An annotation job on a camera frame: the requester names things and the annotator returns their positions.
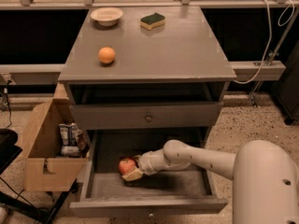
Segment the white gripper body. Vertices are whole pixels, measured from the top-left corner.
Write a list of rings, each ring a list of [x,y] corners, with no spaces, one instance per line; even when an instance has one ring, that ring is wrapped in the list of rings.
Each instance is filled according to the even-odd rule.
[[[144,175],[154,175],[157,173],[151,163],[151,152],[147,152],[139,157],[138,167]]]

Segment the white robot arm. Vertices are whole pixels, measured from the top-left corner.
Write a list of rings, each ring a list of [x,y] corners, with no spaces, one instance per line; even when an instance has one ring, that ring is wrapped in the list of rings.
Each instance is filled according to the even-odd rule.
[[[299,167],[268,141],[248,142],[233,154],[170,140],[159,150],[121,159],[119,171],[135,181],[192,164],[233,182],[233,224],[299,224]]]

